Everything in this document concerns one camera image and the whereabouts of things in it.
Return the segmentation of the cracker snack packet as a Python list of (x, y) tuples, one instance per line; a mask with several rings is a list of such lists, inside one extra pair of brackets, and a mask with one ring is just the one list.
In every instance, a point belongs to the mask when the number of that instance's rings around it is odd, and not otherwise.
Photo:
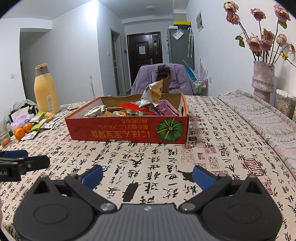
[(156, 81), (149, 84), (142, 94), (142, 97), (140, 99), (140, 104), (138, 107), (141, 108), (151, 103), (156, 103), (156, 101), (161, 98), (162, 91), (163, 91), (163, 80)]

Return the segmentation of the pink foil snack bag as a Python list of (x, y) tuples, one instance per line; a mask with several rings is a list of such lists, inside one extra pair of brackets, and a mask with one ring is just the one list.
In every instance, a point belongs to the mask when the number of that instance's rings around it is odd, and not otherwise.
[(161, 115), (179, 116), (179, 111), (166, 99), (157, 100), (156, 105), (156, 109), (161, 113)]

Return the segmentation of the orange tangerine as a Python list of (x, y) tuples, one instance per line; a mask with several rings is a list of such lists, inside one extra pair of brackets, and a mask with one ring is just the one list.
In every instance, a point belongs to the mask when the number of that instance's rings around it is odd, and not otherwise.
[(24, 130), (24, 132), (25, 132), (25, 133), (29, 133), (29, 132), (31, 131), (31, 129), (32, 129), (33, 126), (34, 126), (34, 125), (33, 125), (32, 123), (30, 123), (30, 122), (25, 123), (25, 124), (23, 125), (23, 130)]
[(23, 128), (20, 128), (20, 127), (15, 128), (14, 136), (17, 140), (20, 141), (25, 135), (26, 135), (26, 133)]

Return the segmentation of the green snack bar on table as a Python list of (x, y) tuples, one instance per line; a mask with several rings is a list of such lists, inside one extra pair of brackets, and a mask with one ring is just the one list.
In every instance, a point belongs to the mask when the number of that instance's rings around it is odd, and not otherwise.
[(45, 116), (46, 112), (38, 112), (31, 120), (30, 123), (36, 124), (39, 123), (40, 120), (43, 119), (43, 117)]

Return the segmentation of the calligraphy print tablecloth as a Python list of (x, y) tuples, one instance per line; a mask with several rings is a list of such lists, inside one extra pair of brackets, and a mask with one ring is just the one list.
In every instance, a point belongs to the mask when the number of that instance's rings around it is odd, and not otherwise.
[(198, 194), (192, 170), (200, 165), (234, 180), (256, 175), (281, 211), (278, 240), (295, 240), (295, 179), (276, 152), (235, 111), (216, 97), (187, 96), (189, 131), (184, 145), (74, 141), (63, 105), (51, 130), (33, 140), (12, 139), (9, 150), (25, 149), (31, 156), (47, 155), (49, 168), (24, 175), (20, 182), (1, 184), (1, 225), (18, 240), (13, 216), (36, 179), (62, 179), (98, 164), (104, 177), (95, 191), (120, 206), (123, 203), (175, 203)]

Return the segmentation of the silver cracker packets pile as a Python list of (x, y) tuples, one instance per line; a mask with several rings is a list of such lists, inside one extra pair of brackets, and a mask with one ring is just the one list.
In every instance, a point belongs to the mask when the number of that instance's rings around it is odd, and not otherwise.
[(88, 112), (86, 112), (83, 117), (84, 118), (92, 118), (92, 117), (102, 117), (105, 115), (106, 105), (95, 106), (91, 108)]

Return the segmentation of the red snack bag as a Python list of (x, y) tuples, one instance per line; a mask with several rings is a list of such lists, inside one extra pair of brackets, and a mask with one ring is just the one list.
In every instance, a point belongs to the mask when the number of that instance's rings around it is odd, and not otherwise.
[(142, 113), (150, 114), (150, 115), (159, 115), (155, 111), (150, 111), (148, 108), (141, 108), (137, 104), (132, 103), (132, 102), (124, 102), (119, 104), (120, 107), (123, 107), (125, 109), (130, 109), (133, 111), (140, 111)]

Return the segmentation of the pink woven table runner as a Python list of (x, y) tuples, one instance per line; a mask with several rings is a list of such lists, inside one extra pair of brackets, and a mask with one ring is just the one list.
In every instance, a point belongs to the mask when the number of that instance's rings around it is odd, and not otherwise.
[(295, 123), (266, 101), (242, 90), (218, 98), (261, 135), (295, 176)]

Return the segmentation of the white mop stick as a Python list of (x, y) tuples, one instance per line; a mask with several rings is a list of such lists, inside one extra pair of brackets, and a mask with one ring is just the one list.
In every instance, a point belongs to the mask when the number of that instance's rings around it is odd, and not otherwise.
[(93, 99), (95, 99), (96, 98), (95, 91), (94, 91), (93, 80), (91, 76), (90, 76), (90, 84), (91, 84), (92, 96), (93, 96)]

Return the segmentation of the clear jar of nuts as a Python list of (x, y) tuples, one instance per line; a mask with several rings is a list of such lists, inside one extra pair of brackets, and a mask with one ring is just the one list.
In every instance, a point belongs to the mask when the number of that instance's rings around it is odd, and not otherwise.
[(295, 96), (284, 90), (277, 89), (275, 107), (289, 119), (293, 120), (295, 112)]

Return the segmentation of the wooden chair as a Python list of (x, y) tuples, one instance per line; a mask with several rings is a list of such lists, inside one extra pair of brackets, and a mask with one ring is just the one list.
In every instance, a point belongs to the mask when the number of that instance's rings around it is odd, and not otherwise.
[(158, 81), (163, 81), (163, 90), (162, 93), (169, 93), (169, 87), (171, 84), (171, 72), (170, 70), (161, 70), (158, 74)]

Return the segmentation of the grey refrigerator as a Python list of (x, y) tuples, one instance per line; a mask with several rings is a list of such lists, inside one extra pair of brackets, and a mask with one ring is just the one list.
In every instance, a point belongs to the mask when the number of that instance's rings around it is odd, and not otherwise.
[(169, 62), (174, 64), (188, 65), (195, 69), (194, 48), (193, 57), (187, 57), (188, 51), (188, 28), (191, 26), (170, 26), (167, 30)]

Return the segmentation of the white umbrella on fridge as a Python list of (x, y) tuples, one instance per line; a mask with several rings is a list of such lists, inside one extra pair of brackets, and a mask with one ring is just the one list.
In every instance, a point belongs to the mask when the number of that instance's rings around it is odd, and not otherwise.
[(194, 36), (193, 36), (193, 31), (192, 28), (188, 28), (189, 31), (189, 36), (188, 36), (188, 51), (187, 51), (187, 57), (192, 58), (193, 57), (193, 47), (194, 47)]

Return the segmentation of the yellow box on fridge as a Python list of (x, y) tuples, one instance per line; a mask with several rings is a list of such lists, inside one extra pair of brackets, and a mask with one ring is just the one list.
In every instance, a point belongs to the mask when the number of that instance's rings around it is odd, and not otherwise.
[(190, 26), (189, 21), (173, 21), (174, 26)]

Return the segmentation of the wall picture frame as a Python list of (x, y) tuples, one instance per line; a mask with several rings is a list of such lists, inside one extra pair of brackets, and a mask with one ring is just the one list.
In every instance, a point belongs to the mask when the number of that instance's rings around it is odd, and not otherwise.
[(197, 29), (200, 32), (204, 28), (204, 21), (202, 16), (202, 11), (199, 11), (196, 17)]

